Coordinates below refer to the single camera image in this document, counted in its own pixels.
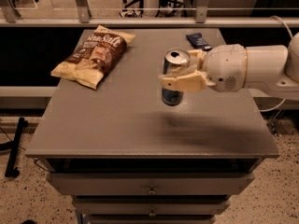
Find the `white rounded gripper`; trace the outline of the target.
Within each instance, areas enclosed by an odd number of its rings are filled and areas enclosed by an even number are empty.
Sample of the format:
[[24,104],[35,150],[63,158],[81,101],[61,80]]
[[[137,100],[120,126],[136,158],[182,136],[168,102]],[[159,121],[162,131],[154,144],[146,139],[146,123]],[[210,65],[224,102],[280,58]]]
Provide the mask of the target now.
[[182,92],[197,92],[207,87],[217,92],[236,92],[243,88],[247,72],[247,52],[238,44],[220,45],[207,54],[201,49],[171,50],[169,72],[179,73],[192,65],[199,65],[203,60],[204,72],[193,71],[173,77],[159,75],[162,87]]

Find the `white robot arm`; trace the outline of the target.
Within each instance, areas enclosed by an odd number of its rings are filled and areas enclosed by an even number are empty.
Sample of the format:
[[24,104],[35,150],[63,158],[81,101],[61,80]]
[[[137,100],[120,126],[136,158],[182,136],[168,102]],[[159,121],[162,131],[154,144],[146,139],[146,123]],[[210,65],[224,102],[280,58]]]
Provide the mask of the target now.
[[287,47],[220,45],[210,51],[183,49],[178,56],[182,60],[159,76],[170,91],[255,89],[272,97],[299,98],[299,34]]

